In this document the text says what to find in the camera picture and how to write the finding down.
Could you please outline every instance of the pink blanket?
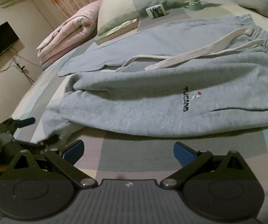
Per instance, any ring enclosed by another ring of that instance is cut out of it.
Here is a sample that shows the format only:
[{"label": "pink blanket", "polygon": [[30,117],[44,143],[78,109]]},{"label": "pink blanket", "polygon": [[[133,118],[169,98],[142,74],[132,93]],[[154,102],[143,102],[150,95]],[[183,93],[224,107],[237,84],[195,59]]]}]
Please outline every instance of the pink blanket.
[{"label": "pink blanket", "polygon": [[75,49],[76,47],[82,45],[88,40],[91,40],[93,37],[97,35],[98,31],[95,29],[90,36],[85,38],[84,40],[81,40],[79,42],[76,42],[75,44],[72,44],[71,46],[63,49],[62,51],[58,52],[57,54],[51,56],[49,59],[45,61],[45,63],[42,64],[43,71],[46,70],[50,65],[52,65],[54,62],[56,62],[58,59],[60,59],[62,56],[64,56],[66,53],[70,52],[71,50]]},{"label": "pink blanket", "polygon": [[37,56],[41,58],[41,65],[63,50],[66,54],[76,47],[73,45],[79,44],[91,35],[97,26],[101,3],[102,1],[99,0],[81,8],[37,47],[39,50]]}]

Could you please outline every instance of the bed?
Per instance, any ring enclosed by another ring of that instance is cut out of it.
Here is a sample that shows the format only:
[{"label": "bed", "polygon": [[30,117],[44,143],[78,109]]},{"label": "bed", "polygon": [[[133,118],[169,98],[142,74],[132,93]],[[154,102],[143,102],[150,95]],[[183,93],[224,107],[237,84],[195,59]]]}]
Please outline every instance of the bed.
[{"label": "bed", "polygon": [[[203,4],[204,9],[200,11],[192,12],[186,8],[177,8],[170,10],[169,14],[162,18],[143,19],[137,29],[99,46],[109,45],[124,36],[166,22],[226,14],[251,14],[254,22],[268,32],[268,18],[238,6],[235,0],[203,0]],[[14,135],[16,139],[33,143],[43,139],[40,118],[47,106],[56,105],[63,97],[70,77],[59,77],[57,72],[69,59],[84,53],[90,46],[97,45],[90,40],[57,60],[42,73],[22,98],[12,117],[14,119],[35,117],[36,123],[18,129]],[[86,127],[74,134],[69,141],[76,139],[83,140],[85,152],[75,167],[99,183],[102,179],[161,181],[182,167],[173,156],[173,144],[181,141],[195,150],[208,149],[217,155],[224,155],[231,149],[238,150],[260,181],[265,193],[268,193],[268,127],[180,139],[132,136]]]}]

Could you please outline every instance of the pillow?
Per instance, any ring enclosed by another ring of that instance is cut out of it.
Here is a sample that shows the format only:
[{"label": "pillow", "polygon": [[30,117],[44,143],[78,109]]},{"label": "pillow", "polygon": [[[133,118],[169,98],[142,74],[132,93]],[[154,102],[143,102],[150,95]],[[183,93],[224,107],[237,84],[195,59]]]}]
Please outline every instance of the pillow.
[{"label": "pillow", "polygon": [[98,18],[98,36],[135,18],[147,16],[146,8],[162,3],[165,9],[182,6],[190,0],[103,0]]}]

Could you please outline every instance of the white drawstring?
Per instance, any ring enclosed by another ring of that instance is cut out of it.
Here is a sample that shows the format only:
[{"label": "white drawstring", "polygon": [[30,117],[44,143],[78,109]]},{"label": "white drawstring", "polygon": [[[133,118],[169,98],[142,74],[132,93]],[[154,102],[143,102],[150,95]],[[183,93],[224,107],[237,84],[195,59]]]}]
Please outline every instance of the white drawstring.
[{"label": "white drawstring", "polygon": [[184,54],[180,54],[177,56],[162,56],[162,55],[137,55],[137,56],[133,56],[132,58],[128,59],[116,71],[119,71],[123,67],[126,67],[127,65],[129,65],[130,63],[132,63],[133,61],[135,61],[138,58],[163,59],[162,61],[160,61],[154,65],[150,65],[150,66],[145,68],[145,70],[154,70],[154,69],[166,68],[166,67],[170,67],[172,65],[176,65],[179,63],[187,62],[191,59],[195,59],[195,58],[198,58],[201,56],[220,55],[220,54],[227,53],[227,52],[232,52],[232,51],[236,51],[236,50],[240,50],[240,49],[249,48],[249,47],[252,47],[254,45],[263,45],[265,40],[264,39],[257,39],[257,40],[250,41],[244,45],[241,45],[241,46],[238,46],[235,48],[224,49],[224,50],[216,52],[218,49],[224,47],[224,45],[229,44],[230,41],[233,40],[234,38],[236,38],[242,34],[250,35],[252,33],[253,33],[252,27],[239,28],[237,30],[230,32],[229,34],[225,35],[223,38],[217,40],[214,43],[211,43],[211,44],[209,44],[205,47],[202,47],[200,49],[196,49],[196,50],[193,50],[193,51],[190,51],[190,52],[187,52]]},{"label": "white drawstring", "polygon": [[154,70],[154,69],[160,69],[160,68],[166,68],[170,67],[191,59],[198,58],[200,56],[208,55],[209,53],[216,53],[217,50],[224,47],[224,45],[229,44],[230,41],[232,41],[234,38],[243,35],[243,34],[251,34],[253,32],[252,27],[243,27],[239,28],[237,30],[234,30],[230,32],[229,34],[225,35],[223,38],[217,40],[214,43],[211,43],[205,47],[174,56],[172,58],[160,61],[154,65],[150,65],[145,68],[145,70]]}]

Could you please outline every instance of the gray sweatpants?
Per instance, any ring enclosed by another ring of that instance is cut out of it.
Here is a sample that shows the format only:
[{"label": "gray sweatpants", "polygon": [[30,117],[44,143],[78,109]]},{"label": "gray sweatpants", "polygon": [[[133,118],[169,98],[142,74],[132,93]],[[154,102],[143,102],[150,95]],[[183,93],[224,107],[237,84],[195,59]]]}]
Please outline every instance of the gray sweatpants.
[{"label": "gray sweatpants", "polygon": [[[45,133],[67,137],[73,126],[78,130],[82,125],[133,135],[183,137],[268,126],[268,32],[256,26],[250,15],[176,21],[142,31],[98,49],[96,67],[102,67],[101,57],[122,65],[137,54],[174,56],[244,26],[253,26],[253,33],[224,48],[255,39],[265,39],[264,45],[204,56],[172,68],[145,71],[157,61],[141,59],[118,72],[74,74],[60,106],[47,108],[42,116]],[[120,54],[113,53],[121,48]],[[81,55],[82,62],[93,60],[94,53]],[[61,73],[76,70],[72,67],[76,59]]]}]

